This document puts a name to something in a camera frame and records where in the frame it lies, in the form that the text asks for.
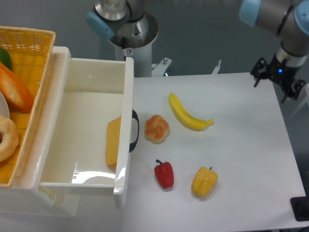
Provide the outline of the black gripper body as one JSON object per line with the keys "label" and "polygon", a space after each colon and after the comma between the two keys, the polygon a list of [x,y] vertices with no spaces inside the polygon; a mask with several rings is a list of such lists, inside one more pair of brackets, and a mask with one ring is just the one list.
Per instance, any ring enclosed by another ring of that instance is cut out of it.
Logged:
{"label": "black gripper body", "polygon": [[280,62],[276,55],[271,60],[268,65],[267,70],[271,74],[271,81],[280,85],[282,82],[291,82],[295,79],[295,75],[300,69],[300,67],[289,67],[286,65],[287,61],[283,60]]}

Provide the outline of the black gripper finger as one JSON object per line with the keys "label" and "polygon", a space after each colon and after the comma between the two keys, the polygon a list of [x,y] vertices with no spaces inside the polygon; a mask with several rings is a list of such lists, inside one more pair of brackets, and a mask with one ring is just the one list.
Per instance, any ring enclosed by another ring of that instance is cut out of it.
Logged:
{"label": "black gripper finger", "polygon": [[252,68],[250,75],[253,77],[255,84],[253,87],[257,87],[261,80],[268,79],[268,73],[266,72],[267,62],[264,58],[260,58],[254,67]]}
{"label": "black gripper finger", "polygon": [[291,82],[282,82],[281,89],[284,92],[284,97],[281,100],[281,103],[284,103],[287,99],[297,100],[304,86],[305,86],[304,80],[293,80]]}

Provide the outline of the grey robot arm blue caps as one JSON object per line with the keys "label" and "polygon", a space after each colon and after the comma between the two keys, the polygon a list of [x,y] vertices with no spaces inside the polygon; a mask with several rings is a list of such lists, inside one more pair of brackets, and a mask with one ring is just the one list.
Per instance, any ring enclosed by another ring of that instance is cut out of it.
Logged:
{"label": "grey robot arm blue caps", "polygon": [[[245,0],[239,10],[246,24],[281,37],[271,62],[261,58],[250,74],[256,82],[268,79],[279,85],[284,98],[296,100],[305,86],[296,73],[309,56],[309,3],[297,6],[281,0]],[[136,77],[163,76],[171,63],[152,62],[152,44],[158,35],[156,19],[141,0],[98,0],[87,14],[89,27],[114,46],[117,60],[134,59]]]}

